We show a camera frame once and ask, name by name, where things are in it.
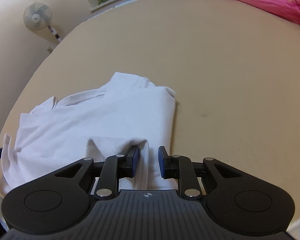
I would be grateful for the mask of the white long-sleeve shirt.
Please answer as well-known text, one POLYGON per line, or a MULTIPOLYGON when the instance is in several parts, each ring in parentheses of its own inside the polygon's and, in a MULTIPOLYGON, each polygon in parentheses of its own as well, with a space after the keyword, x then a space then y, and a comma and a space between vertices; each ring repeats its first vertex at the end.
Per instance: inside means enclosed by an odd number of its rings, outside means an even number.
POLYGON ((82 158, 104 161, 138 146, 140 159, 128 190, 176 189, 163 179, 158 148, 171 144, 175 93, 145 77, 115 73, 98 89, 51 97, 20 116, 15 139, 4 136, 3 193, 82 158))

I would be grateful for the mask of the beige mattress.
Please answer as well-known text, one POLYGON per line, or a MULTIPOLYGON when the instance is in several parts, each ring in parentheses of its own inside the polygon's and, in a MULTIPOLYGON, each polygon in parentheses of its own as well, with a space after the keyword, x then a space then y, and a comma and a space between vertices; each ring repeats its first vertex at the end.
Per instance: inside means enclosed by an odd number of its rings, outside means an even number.
POLYGON ((286 190, 300 227, 300 25, 234 0, 137 0, 78 25, 41 64, 2 129, 46 99, 116 72, 176 93, 166 147, 286 190))

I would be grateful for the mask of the white standing fan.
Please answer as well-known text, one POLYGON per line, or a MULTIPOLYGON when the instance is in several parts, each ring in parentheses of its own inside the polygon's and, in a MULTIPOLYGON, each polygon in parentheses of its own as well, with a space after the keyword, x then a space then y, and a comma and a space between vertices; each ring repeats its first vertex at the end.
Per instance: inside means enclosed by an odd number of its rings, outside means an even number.
POLYGON ((25 26, 30 30, 37 31, 47 28, 60 43, 62 42, 62 38, 51 25, 52 17, 52 9, 47 4, 43 2, 33 2, 25 9, 23 21, 25 26))

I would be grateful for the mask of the wall power socket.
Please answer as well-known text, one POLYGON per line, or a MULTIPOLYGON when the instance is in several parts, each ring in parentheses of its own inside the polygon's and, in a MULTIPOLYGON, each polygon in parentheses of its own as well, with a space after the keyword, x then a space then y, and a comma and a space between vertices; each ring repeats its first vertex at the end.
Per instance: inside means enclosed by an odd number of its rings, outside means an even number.
POLYGON ((51 47, 47 48, 47 51, 51 54, 53 52, 53 49, 51 47))

